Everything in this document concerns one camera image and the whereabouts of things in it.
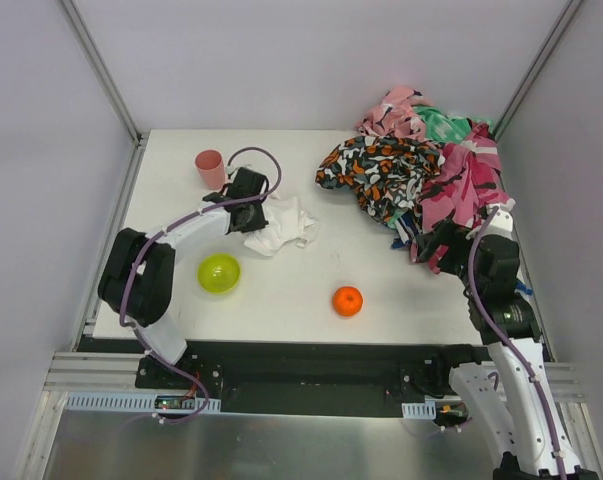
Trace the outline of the black orange camouflage cloth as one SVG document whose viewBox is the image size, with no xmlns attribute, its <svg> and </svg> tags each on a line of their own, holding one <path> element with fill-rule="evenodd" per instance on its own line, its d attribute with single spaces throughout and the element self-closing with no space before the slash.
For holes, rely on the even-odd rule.
<svg viewBox="0 0 603 480">
<path fill-rule="evenodd" d="M 350 190 L 376 222 L 393 227 L 414 209 L 427 181 L 442 173 L 438 143 L 360 135 L 338 144 L 322 161 L 315 182 L 326 190 Z"/>
</svg>

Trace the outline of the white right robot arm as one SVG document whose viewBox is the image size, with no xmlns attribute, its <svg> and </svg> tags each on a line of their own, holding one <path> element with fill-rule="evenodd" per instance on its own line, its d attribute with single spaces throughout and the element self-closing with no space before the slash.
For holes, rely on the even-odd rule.
<svg viewBox="0 0 603 480">
<path fill-rule="evenodd" d="M 418 237 L 417 260 L 459 278 L 469 316 L 493 362 L 470 352 L 448 355 L 451 389 L 487 442 L 495 479 L 595 479 L 561 423 L 530 303 L 517 289 L 520 247 L 512 218 L 499 210 L 477 229 L 449 219 Z"/>
</svg>

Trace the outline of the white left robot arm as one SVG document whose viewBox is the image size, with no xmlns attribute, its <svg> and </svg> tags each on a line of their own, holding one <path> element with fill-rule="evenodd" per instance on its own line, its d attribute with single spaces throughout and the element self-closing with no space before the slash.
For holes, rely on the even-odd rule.
<svg viewBox="0 0 603 480">
<path fill-rule="evenodd" d="M 168 312 L 176 265 L 206 242 L 263 229 L 268 186 L 265 175 L 241 167 L 194 212 L 148 233 L 117 233 L 97 294 L 157 360 L 175 365 L 187 349 Z"/>
</svg>

